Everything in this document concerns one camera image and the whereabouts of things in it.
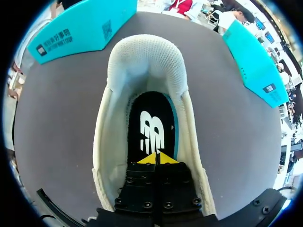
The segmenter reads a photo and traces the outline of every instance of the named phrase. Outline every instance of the black insole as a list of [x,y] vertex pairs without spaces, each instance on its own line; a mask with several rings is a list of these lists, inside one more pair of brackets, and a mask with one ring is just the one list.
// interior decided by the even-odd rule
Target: black insole
[[169,99],[154,91],[135,99],[128,121],[128,163],[157,151],[174,158],[176,127]]

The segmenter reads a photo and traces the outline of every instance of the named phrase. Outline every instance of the black metal bracket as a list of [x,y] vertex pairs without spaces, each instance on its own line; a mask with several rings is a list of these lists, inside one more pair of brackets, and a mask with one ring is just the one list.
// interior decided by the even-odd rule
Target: black metal bracket
[[56,219],[70,227],[267,227],[286,201],[277,190],[267,189],[227,218],[204,217],[185,163],[129,165],[115,212],[97,208],[97,219],[83,220],[85,225],[65,214],[42,189],[37,193]]

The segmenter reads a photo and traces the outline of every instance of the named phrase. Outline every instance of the turquoise sign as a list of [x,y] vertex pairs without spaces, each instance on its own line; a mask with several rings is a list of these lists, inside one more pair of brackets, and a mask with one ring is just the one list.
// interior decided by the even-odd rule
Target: turquoise sign
[[101,51],[137,11],[137,0],[83,0],[51,21],[29,44],[40,64],[67,55]]
[[273,60],[244,26],[234,21],[223,35],[238,64],[244,86],[271,107],[288,102],[288,95]]

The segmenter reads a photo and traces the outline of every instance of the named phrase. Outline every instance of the gray table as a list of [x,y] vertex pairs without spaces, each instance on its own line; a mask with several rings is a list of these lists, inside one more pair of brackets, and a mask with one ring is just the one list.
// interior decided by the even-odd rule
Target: gray table
[[162,36],[183,54],[218,218],[272,187],[281,149],[279,111],[243,86],[222,37],[180,18],[137,13],[105,50],[32,68],[17,109],[15,146],[21,179],[33,199],[43,188],[72,217],[96,215],[92,148],[107,62],[119,40],[136,34]]

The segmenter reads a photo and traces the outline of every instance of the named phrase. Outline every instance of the shoe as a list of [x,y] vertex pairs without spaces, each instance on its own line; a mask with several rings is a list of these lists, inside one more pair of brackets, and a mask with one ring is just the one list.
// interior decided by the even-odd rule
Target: shoe
[[92,172],[104,209],[114,211],[127,165],[154,152],[187,164],[203,214],[215,214],[182,54],[166,39],[134,35],[110,54],[97,116]]

